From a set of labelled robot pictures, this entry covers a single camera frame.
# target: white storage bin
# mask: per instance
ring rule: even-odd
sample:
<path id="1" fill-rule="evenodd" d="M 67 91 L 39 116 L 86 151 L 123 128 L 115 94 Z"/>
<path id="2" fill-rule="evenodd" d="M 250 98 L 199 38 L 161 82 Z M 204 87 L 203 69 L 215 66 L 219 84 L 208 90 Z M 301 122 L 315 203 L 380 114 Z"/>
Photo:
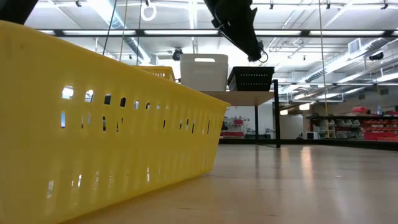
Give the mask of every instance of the white storage bin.
<path id="1" fill-rule="evenodd" d="M 221 54 L 183 54 L 181 84 L 198 91 L 226 91 L 228 56 Z"/>

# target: wall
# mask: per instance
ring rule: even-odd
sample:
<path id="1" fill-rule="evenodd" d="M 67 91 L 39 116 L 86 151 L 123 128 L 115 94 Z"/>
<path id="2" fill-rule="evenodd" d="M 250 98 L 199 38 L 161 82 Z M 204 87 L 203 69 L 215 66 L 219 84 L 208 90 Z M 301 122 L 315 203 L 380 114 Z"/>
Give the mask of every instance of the wall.
<path id="1" fill-rule="evenodd" d="M 273 129 L 274 115 L 272 113 L 272 103 L 265 103 L 259 108 L 259 134 L 265 134 L 265 129 Z M 254 122 L 254 107 L 253 106 L 231 106 L 227 109 L 225 116 L 248 118 L 248 128 L 256 129 Z"/>
<path id="2" fill-rule="evenodd" d="M 296 139 L 299 133 L 303 131 L 302 115 L 280 116 L 280 138 Z"/>
<path id="3" fill-rule="evenodd" d="M 379 95 L 376 91 L 365 92 L 365 99 L 358 100 L 358 94 L 353 95 L 350 98 L 346 98 L 346 102 L 338 104 L 328 104 L 329 114 L 346 114 L 351 113 L 355 106 L 364 106 L 368 110 L 377 109 L 380 105 L 384 111 L 394 110 L 395 105 L 398 105 L 398 88 L 389 88 L 388 95 Z M 320 115 L 325 115 L 324 104 L 316 104 L 313 106 L 313 112 Z"/>

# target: ceiling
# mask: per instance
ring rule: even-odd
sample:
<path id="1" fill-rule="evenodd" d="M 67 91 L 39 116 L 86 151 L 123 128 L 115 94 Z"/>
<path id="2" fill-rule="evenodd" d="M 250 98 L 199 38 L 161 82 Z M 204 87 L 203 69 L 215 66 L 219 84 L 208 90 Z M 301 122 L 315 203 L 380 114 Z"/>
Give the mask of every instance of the ceiling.
<path id="1" fill-rule="evenodd" d="M 75 0 L 39 0 L 26 25 L 36 29 L 108 29 L 109 24 L 101 13 L 105 10 L 108 1 L 113 7 L 114 0 L 80 0 L 81 7 L 76 6 Z M 145 1 L 141 0 L 117 1 L 116 14 L 122 21 L 126 21 L 127 29 L 214 29 L 211 24 L 213 18 L 203 0 L 149 2 L 157 12 L 153 19 L 149 18 L 149 21 L 143 19 L 140 9 L 145 9 L 145 18 L 152 16 L 153 8 L 146 9 Z M 319 29 L 320 19 L 323 29 L 395 30 L 398 28 L 398 0 L 388 0 L 389 7 L 386 9 L 381 9 L 384 1 L 379 0 L 321 0 L 320 11 L 318 0 L 273 0 L 272 10 L 271 1 L 253 0 L 253 2 L 252 7 L 258 8 L 254 21 L 255 29 Z M 328 2 L 331 5 L 329 9 L 326 8 Z M 104 37 L 98 40 L 95 37 L 62 37 L 62 39 L 92 51 L 96 50 L 100 54 L 106 42 Z M 348 51 L 348 43 L 355 40 L 355 38 L 261 37 L 259 40 L 263 41 L 269 54 L 267 63 L 261 64 L 249 63 L 247 56 L 223 37 L 136 39 L 147 54 L 158 56 L 158 65 L 172 66 L 177 77 L 179 65 L 171 59 L 171 54 L 175 48 L 182 48 L 184 53 L 195 51 L 199 54 L 226 54 L 231 68 L 248 65 L 273 66 L 277 70 L 274 78 L 278 78 L 280 82 L 302 82 L 311 71 L 322 67 L 322 60 L 328 65 L 344 55 Z M 122 39 L 119 37 L 108 38 L 106 56 L 119 59 L 121 54 L 122 62 L 137 64 L 137 59 L 130 57 L 134 56 L 131 48 L 123 44 L 121 51 L 121 44 Z M 358 57 L 335 67 L 332 71 L 334 75 L 328 75 L 327 81 L 338 82 L 339 79 L 361 72 L 365 68 L 369 69 L 392 60 L 398 53 L 394 44 L 388 45 L 383 51 L 385 57 L 381 61 L 365 62 L 363 57 Z M 369 78 L 368 74 L 350 81 L 368 82 L 366 78 Z M 285 88 L 286 86 L 282 87 L 282 93 L 288 91 L 296 95 L 316 90 L 313 87 Z"/>

